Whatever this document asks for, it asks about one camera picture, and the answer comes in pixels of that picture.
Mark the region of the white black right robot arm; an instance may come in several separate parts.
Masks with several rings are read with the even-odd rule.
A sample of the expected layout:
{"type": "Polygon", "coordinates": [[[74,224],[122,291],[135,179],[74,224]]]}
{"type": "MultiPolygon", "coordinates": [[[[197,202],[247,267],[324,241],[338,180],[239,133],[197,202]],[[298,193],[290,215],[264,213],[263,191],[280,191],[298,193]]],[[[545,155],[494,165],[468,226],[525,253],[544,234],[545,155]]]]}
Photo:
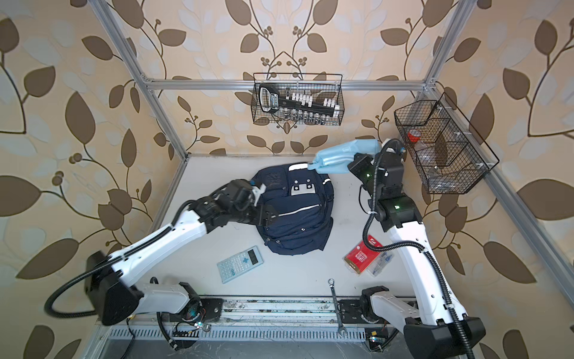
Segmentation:
{"type": "Polygon", "coordinates": [[[416,306],[388,291],[369,295],[375,317],[401,333],[414,358],[474,358],[485,336],[483,322],[471,317],[448,284],[428,240],[422,215],[402,189],[404,145],[398,139],[356,153],[348,170],[370,194],[362,241],[375,252],[395,251],[403,261],[416,306]]]}

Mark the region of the light blue pencil case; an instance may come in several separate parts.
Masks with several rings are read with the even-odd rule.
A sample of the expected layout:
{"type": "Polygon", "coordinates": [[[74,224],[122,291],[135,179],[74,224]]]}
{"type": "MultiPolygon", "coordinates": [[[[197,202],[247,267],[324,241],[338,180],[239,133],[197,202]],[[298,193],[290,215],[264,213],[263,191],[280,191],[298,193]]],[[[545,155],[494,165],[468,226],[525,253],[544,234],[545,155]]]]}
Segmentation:
{"type": "Polygon", "coordinates": [[[349,173],[348,166],[354,161],[356,154],[373,156],[380,149],[381,145],[376,139],[356,139],[320,150],[307,168],[318,174],[346,174],[349,173]]]}

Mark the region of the red book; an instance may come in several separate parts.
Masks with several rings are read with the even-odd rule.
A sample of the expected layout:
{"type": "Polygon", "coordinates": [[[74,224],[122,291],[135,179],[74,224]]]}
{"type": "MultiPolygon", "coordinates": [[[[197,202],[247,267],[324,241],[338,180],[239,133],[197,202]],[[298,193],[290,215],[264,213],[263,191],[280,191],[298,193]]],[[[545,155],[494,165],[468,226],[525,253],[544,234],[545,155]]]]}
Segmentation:
{"type": "Polygon", "coordinates": [[[343,261],[351,271],[361,275],[380,255],[380,251],[372,251],[363,240],[360,240],[343,257],[343,261]]]}

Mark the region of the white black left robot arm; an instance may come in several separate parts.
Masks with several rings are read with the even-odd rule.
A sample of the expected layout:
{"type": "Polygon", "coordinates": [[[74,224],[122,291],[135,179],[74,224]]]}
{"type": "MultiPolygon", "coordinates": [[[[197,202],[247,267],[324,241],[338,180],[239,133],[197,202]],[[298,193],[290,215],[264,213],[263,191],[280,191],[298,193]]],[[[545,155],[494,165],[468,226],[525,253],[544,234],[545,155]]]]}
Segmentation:
{"type": "Polygon", "coordinates": [[[57,319],[96,316],[112,326],[136,314],[186,314],[200,306],[197,293],[186,282],[137,285],[153,267],[188,243],[200,239],[230,222],[263,226],[272,223],[277,212],[260,198],[262,182],[236,179],[212,194],[185,201],[173,220],[144,239],[113,254],[98,251],[87,261],[86,271],[63,284],[46,299],[45,313],[57,319]],[[91,311],[62,312],[55,309],[57,299],[76,284],[83,284],[93,306],[91,311]]]}

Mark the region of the navy blue school backpack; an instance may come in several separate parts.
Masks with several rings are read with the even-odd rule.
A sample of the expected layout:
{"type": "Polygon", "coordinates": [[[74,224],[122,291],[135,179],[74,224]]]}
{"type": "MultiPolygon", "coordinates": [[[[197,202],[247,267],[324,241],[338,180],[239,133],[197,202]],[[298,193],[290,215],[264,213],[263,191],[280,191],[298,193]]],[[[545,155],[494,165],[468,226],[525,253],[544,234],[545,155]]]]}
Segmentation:
{"type": "Polygon", "coordinates": [[[262,201],[277,216],[257,230],[275,254],[295,256],[322,251],[333,228],[334,189],[326,174],[306,162],[263,168],[252,178],[266,186],[262,201]]]}

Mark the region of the light blue calculator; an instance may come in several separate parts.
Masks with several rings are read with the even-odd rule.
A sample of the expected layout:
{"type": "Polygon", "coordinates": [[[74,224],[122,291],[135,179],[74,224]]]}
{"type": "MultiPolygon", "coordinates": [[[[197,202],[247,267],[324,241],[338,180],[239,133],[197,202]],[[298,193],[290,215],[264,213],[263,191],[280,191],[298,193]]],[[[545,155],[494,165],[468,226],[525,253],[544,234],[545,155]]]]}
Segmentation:
{"type": "Polygon", "coordinates": [[[237,253],[221,262],[217,263],[221,282],[227,284],[253,269],[261,266],[264,260],[257,246],[237,253]]]}

